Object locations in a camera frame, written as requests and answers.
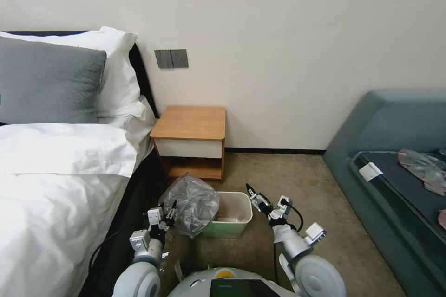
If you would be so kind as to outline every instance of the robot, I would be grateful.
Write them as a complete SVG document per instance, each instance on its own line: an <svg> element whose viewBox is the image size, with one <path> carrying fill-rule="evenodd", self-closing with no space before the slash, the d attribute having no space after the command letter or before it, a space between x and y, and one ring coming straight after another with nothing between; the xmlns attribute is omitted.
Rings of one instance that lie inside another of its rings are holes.
<svg viewBox="0 0 446 297"><path fill-rule="evenodd" d="M346 289L339 272L327 260L310 255L314 244L326 235L325 230L313 223L305 237L299 234L303 225L300 213L292 206L289 197L282 195L274 207L261 193L246 184L255 209L267 217L273 229L275 246L281 247L279 263L291 282L294 292L268 281L260 275L237 268L214 268L180 278L180 283L169 297L220 297L220 296L301 296L301 297L345 297ZM296 228L287 222L293 209L301 218ZM165 234L175 224L176 202L163 215L163 208L148 211L149 229L135 231L130 244L135 251L133 264L117 279L113 297L155 297L160 290L158 269L165 243Z"/></svg>

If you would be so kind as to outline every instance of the white wall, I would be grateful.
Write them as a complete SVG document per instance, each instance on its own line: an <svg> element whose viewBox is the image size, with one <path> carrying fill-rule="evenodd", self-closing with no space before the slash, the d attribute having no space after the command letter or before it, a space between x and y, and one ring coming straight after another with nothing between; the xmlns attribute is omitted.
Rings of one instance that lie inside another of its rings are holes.
<svg viewBox="0 0 446 297"><path fill-rule="evenodd" d="M227 107L227 146L324 149L372 88L446 88L446 0L0 0L1 30L138 32L158 108ZM154 49L187 48L160 70Z"/></svg>

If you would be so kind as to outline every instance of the wooden nightstand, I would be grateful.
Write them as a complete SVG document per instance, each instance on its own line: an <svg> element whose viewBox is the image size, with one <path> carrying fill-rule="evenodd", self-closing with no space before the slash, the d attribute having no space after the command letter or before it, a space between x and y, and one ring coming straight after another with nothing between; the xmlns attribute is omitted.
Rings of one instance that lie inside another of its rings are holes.
<svg viewBox="0 0 446 297"><path fill-rule="evenodd" d="M169 106L150 133L169 178L222 180L226 110Z"/></svg>

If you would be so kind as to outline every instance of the white duvet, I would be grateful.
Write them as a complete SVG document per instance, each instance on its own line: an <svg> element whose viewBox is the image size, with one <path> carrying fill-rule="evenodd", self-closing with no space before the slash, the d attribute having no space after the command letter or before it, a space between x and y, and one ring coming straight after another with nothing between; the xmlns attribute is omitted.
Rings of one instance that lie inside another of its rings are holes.
<svg viewBox="0 0 446 297"><path fill-rule="evenodd" d="M0 127L0 296L79 292L137 154L105 124Z"/></svg>

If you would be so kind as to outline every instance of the nightstand top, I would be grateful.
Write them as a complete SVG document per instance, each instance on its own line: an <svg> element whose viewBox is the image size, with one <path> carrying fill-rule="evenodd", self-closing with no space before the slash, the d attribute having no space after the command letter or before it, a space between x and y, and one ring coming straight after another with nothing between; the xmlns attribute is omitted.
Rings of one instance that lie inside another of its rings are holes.
<svg viewBox="0 0 446 297"><path fill-rule="evenodd" d="M226 110L223 107L168 106L150 133L156 139L222 141Z"/></svg>

